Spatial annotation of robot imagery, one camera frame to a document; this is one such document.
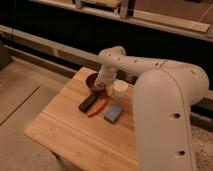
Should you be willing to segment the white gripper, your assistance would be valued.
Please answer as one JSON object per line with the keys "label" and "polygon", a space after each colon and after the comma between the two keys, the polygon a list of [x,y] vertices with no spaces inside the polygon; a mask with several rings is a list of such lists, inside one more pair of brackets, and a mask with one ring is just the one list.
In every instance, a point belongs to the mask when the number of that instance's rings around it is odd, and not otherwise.
{"label": "white gripper", "polygon": [[101,66],[98,76],[94,82],[95,87],[104,87],[111,84],[116,78],[116,69],[112,67]]}

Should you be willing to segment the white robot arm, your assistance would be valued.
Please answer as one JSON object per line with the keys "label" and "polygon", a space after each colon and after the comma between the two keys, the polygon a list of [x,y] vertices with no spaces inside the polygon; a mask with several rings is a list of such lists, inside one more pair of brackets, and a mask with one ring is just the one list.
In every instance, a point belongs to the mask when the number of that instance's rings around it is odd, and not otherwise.
{"label": "white robot arm", "polygon": [[114,81],[119,70],[135,75],[133,115],[140,171],[197,171],[191,106],[209,89],[199,66],[168,59],[128,56],[121,46],[99,53],[97,81]]}

